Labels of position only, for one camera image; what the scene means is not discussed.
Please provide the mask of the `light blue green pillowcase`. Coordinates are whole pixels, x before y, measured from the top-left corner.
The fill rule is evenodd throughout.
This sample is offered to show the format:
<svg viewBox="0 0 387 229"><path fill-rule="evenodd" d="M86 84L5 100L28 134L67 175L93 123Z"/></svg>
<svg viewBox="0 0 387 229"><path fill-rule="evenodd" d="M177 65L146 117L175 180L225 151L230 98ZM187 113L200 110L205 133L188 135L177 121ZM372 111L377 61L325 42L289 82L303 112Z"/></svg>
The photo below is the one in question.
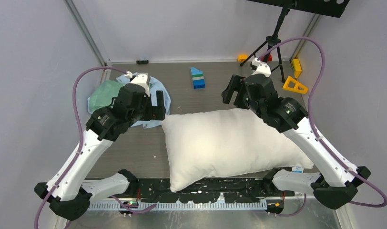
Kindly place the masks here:
<svg viewBox="0 0 387 229"><path fill-rule="evenodd" d="M92 117L99 122L107 115L110 118L124 118L131 127L142 125L145 129L161 125L162 121L143 121L142 116L145 107L151 104L151 95L156 95L157 90L163 91L165 115L170 114L171 99L163 84L150 77L150 96L147 96L144 88L129 83L125 74L121 75L119 79L121 82L105 81L90 96L88 108Z"/></svg>

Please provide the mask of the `white pillow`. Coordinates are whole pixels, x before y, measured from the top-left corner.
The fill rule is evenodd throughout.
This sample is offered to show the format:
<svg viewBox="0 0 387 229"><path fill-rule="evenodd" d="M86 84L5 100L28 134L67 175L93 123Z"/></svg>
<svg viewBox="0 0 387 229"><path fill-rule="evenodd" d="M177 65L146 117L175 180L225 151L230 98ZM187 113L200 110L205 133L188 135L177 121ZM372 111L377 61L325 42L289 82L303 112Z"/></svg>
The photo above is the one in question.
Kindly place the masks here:
<svg viewBox="0 0 387 229"><path fill-rule="evenodd" d="M295 143L250 110L171 114L161 125L172 192L205 177L234 177L275 167L311 169L314 166Z"/></svg>

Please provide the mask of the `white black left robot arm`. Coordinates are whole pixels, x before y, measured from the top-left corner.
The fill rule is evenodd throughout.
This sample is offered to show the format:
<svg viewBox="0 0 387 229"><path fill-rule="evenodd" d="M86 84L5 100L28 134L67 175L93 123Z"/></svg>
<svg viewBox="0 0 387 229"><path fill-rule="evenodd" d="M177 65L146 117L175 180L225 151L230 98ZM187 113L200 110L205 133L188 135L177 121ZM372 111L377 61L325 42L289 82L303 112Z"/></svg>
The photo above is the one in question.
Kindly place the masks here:
<svg viewBox="0 0 387 229"><path fill-rule="evenodd" d="M126 169L92 183L84 180L101 155L133 124L165 118L163 91L156 91L155 97L156 104L152 104L151 94L144 87L128 83L108 106L93 112L81 141L59 172L34 188L40 198L47 200L52 212L74 221L95 202L118 194L131 198L137 193L138 179Z"/></svg>

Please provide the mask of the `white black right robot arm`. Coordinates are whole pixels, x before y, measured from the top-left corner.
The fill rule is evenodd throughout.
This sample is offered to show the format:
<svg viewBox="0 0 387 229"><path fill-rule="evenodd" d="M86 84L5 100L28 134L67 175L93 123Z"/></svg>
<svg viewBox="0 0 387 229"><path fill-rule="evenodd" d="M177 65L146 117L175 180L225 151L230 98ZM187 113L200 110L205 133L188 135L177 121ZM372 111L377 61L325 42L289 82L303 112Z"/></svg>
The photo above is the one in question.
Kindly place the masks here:
<svg viewBox="0 0 387 229"><path fill-rule="evenodd" d="M334 156L339 153L329 153L318 141L306 109L297 100L278 96L273 81L263 74L232 75L221 94L224 104L230 103L234 92L237 92L234 101L237 108L251 110L265 124L294 142L319 170L296 173L274 168L265 177L265 193L275 196L280 191L294 191L312 195L330 209L338 209L354 198L363 181L350 174L345 166L364 179L368 179L370 170L349 162L344 165L337 162Z"/></svg>

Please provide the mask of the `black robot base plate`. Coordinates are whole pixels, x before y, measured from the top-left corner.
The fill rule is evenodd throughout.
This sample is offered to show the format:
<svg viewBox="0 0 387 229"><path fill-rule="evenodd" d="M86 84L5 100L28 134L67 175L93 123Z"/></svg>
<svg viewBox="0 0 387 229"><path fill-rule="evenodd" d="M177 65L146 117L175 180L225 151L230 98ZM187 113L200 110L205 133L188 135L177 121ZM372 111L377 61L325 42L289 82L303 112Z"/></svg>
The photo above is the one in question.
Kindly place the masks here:
<svg viewBox="0 0 387 229"><path fill-rule="evenodd" d="M143 203L215 203L223 197L227 203L256 203L266 197L293 197L293 191L267 191L260 178L205 178L188 187L171 191L169 179L139 178L132 189L115 197Z"/></svg>

